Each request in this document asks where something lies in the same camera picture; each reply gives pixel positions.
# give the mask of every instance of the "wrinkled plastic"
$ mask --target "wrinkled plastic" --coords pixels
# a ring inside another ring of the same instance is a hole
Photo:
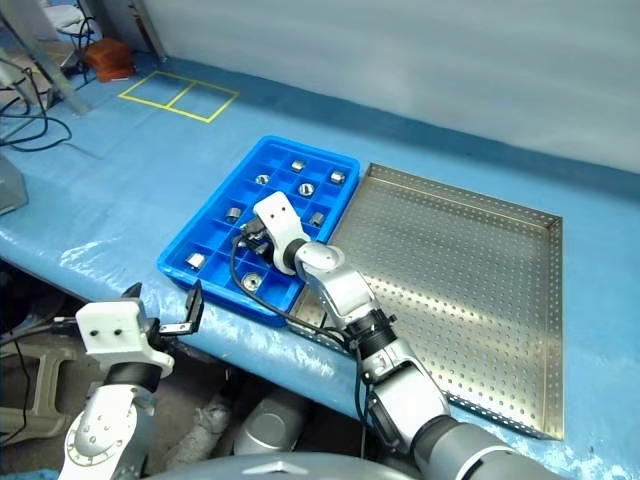
[[[37,154],[4,152],[24,174],[30,201],[0,216],[2,258],[88,300],[112,299],[142,282],[148,315],[181,321],[186,293],[155,261],[268,134],[358,158],[363,171],[368,162],[389,165],[560,215],[566,440],[534,440],[454,412],[568,477],[640,477],[640,385],[634,381],[640,378],[638,176],[550,159],[203,65],[176,65],[180,74],[235,88],[240,97],[211,124],[117,98],[134,80],[82,88],[93,108],[86,116],[75,116],[64,104],[53,107],[50,115],[72,129],[71,142]],[[43,142],[56,138],[55,128]],[[40,129],[34,122],[23,133]],[[286,329],[208,302],[200,332],[184,341],[356,416],[353,360]]]

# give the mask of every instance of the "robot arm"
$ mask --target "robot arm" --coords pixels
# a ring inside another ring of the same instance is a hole
[[[89,303],[78,311],[87,355],[107,376],[67,431],[60,480],[140,478],[154,439],[153,394],[173,370],[173,358],[162,351],[165,338],[197,331],[203,306],[196,282],[187,318],[178,324],[147,318],[139,298]]]
[[[273,263],[298,274],[334,325],[351,339],[362,381],[371,385],[373,425],[393,451],[412,455],[425,479],[559,479],[489,432],[459,423],[408,342],[398,338],[362,275],[333,246],[310,242],[284,194],[256,204],[254,213],[273,245]]]

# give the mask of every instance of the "stainless steel tray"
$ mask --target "stainless steel tray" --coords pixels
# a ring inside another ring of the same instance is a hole
[[[373,164],[331,243],[452,402],[563,438],[560,217]]]

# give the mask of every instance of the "yellow tape marking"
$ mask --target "yellow tape marking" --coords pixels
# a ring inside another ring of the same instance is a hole
[[[142,85],[147,80],[151,79],[152,77],[154,77],[156,75],[164,75],[166,77],[171,77],[171,78],[175,78],[175,79],[178,79],[178,80],[184,80],[186,82],[189,82],[189,85],[187,85],[185,88],[183,88],[175,97],[173,97],[169,101],[169,103],[166,103],[166,104],[153,102],[151,100],[144,100],[142,98],[133,97],[133,96],[129,95],[129,93],[131,93],[133,90],[135,90],[140,85]],[[213,114],[211,116],[209,116],[209,117],[203,117],[201,115],[196,115],[195,113],[191,113],[191,112],[186,112],[184,110],[180,110],[179,108],[174,108],[173,105],[175,105],[175,103],[178,100],[180,100],[182,97],[184,97],[189,92],[189,90],[191,90],[196,85],[202,85],[202,86],[205,86],[205,87],[208,87],[208,88],[212,88],[214,90],[220,90],[222,92],[230,94],[231,98],[229,98],[225,103],[223,103],[222,106],[220,108],[218,108],[215,112],[213,112]],[[181,77],[180,75],[174,75],[173,73],[161,72],[159,70],[156,70],[156,71],[150,73],[149,75],[144,77],[142,80],[134,83],[132,86],[130,86],[124,92],[122,92],[122,93],[120,93],[118,95],[119,98],[123,98],[125,100],[131,100],[132,102],[141,103],[143,105],[149,105],[151,107],[159,108],[160,110],[166,110],[167,112],[177,113],[178,115],[183,115],[185,117],[193,118],[194,120],[199,120],[199,121],[204,122],[204,123],[213,122],[239,96],[240,96],[239,92],[236,92],[234,90],[229,90],[228,88],[219,87],[219,86],[214,85],[212,83],[201,82],[200,80],[194,80],[193,78]]]

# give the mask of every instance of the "black cable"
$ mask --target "black cable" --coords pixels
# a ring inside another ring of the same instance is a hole
[[[12,333],[10,337],[3,338],[0,342],[0,347],[4,347],[7,343],[16,342],[31,335],[37,335],[38,333],[49,332],[55,328],[55,324],[42,325],[40,327],[32,327],[22,330],[15,335]]]
[[[362,382],[362,356],[358,348],[356,351],[356,386],[353,392],[353,400],[356,404],[356,412],[358,412],[358,418],[361,422],[364,421],[364,413],[362,413],[362,406],[360,405],[360,385]]]
[[[61,120],[58,120],[57,118],[52,118],[49,117],[47,115],[47,111],[44,108],[44,105],[42,104],[42,100],[40,98],[40,94],[38,92],[38,87],[36,85],[36,82],[33,78],[33,72],[31,71],[30,68],[26,67],[26,68],[22,68],[20,65],[17,65],[16,63],[10,62],[8,60],[5,60],[4,58],[0,58],[0,62],[5,63],[7,65],[10,65],[18,70],[20,70],[20,72],[25,75],[29,81],[31,82],[31,86],[33,87],[33,91],[36,94],[36,99],[38,101],[38,107],[40,107],[40,112],[41,115],[12,115],[12,114],[8,114],[8,113],[0,113],[0,117],[6,117],[6,118],[34,118],[34,119],[38,119],[41,118],[44,120],[44,125],[43,125],[43,129],[40,133],[35,134],[35,135],[31,135],[28,137],[24,137],[24,138],[19,138],[16,140],[9,140],[9,141],[5,141],[2,140],[0,141],[0,146],[10,146],[12,148],[14,148],[15,150],[18,150],[20,152],[40,152],[42,150],[47,150],[49,148],[53,148],[57,145],[59,145],[62,142],[66,142],[67,140],[71,140],[72,138],[72,133],[71,133],[71,129],[69,129],[69,127],[67,126],[66,123],[64,123]],[[42,138],[47,131],[49,130],[49,121],[52,121],[54,123],[58,123],[60,125],[62,125],[64,127],[64,129],[67,132],[67,137],[60,139],[60,140],[56,140],[55,142],[52,142],[48,145],[43,145],[41,147],[34,147],[34,148],[24,148],[24,147],[18,147],[16,146],[19,143],[24,143],[24,142],[29,142],[31,140],[36,140],[38,138]]]
[[[369,417],[369,393],[371,385],[366,384],[364,387],[364,415],[362,417],[362,436],[360,437],[360,458],[364,458],[364,451],[367,442],[367,418]]]
[[[324,328],[324,324],[327,323],[327,312],[324,312],[324,315],[322,315],[322,320],[320,320],[320,326],[318,328]]]
[[[7,117],[7,118],[35,118],[35,119],[45,118],[42,115],[10,115],[8,113],[0,114],[0,117]],[[44,133],[42,133],[40,135],[34,135],[33,138],[32,137],[20,138],[20,139],[15,140],[15,141],[2,142],[2,143],[0,143],[0,146],[8,145],[11,148],[13,148],[14,150],[18,150],[19,152],[41,152],[43,150],[48,150],[50,148],[56,147],[56,146],[60,145],[61,143],[69,141],[69,140],[71,140],[73,138],[73,134],[71,133],[71,129],[62,120],[58,120],[57,118],[48,117],[48,116],[46,117],[46,120],[49,121],[49,122],[54,122],[54,123],[57,123],[59,125],[62,125],[62,127],[67,132],[67,136],[64,137],[64,138],[60,138],[60,139],[56,140],[55,142],[49,143],[47,145],[43,145],[42,147],[24,148],[24,147],[17,147],[14,144],[15,143],[24,143],[24,142],[27,142],[27,141],[35,140],[37,138],[41,138],[44,135]]]
[[[84,17],[84,20],[82,20],[82,23],[80,24],[80,31],[78,33],[78,48],[76,50],[76,52],[78,53],[78,63],[76,65],[79,65],[79,69],[82,72],[82,79],[84,80],[84,84],[86,85],[87,83],[89,83],[89,80],[87,79],[87,63],[84,61],[85,57],[87,56],[87,52],[89,50],[89,46],[91,45],[91,35],[93,35],[93,30],[91,30],[91,25],[89,24],[90,20],[95,20],[94,17]],[[84,30],[84,27],[87,27],[87,33],[84,34],[82,33],[82,31]],[[86,46],[83,48],[82,47],[82,39],[85,38],[87,39],[87,44]]]
[[[16,352],[18,352],[18,358],[20,359],[20,367],[22,368],[22,372],[27,380],[27,386],[24,392],[24,400],[22,402],[22,426],[18,428],[11,435],[5,437],[0,441],[0,447],[4,447],[7,443],[13,440],[20,432],[22,432],[25,428],[27,428],[27,406],[29,405],[29,395],[31,393],[31,376],[29,375],[29,371],[27,370],[27,366],[24,362],[24,356],[22,355],[22,350],[20,350],[20,345],[16,342],[17,338],[21,338],[20,335],[13,335],[13,331],[9,330],[9,333],[13,337],[10,341],[12,341],[16,346]]]
[[[249,298],[254,300],[256,303],[262,305],[266,309],[271,310],[275,314],[286,318],[289,322],[291,322],[291,323],[293,323],[295,325],[298,325],[298,326],[303,327],[303,328],[307,328],[307,329],[313,331],[316,334],[324,335],[325,337],[327,337],[327,338],[333,340],[334,342],[338,343],[339,345],[341,345],[346,350],[347,349],[347,339],[346,339],[346,334],[344,332],[338,330],[339,334],[342,337],[342,338],[338,338],[338,337],[334,336],[331,332],[329,332],[327,330],[327,328],[318,328],[315,325],[312,325],[312,324],[310,324],[308,322],[305,322],[304,320],[301,320],[301,319],[295,317],[294,315],[291,315],[290,313],[285,312],[283,310],[280,310],[279,308],[271,305],[269,302],[261,299],[255,293],[253,293],[252,291],[247,289],[242,284],[242,282],[238,278],[238,274],[236,272],[236,254],[238,252],[238,243],[239,242],[240,242],[240,237],[236,237],[236,238],[233,239],[233,247],[231,248],[231,259],[229,261],[229,271],[231,273],[231,279],[233,280],[233,283],[235,283],[237,285],[237,287],[245,293],[245,295],[247,295]]]

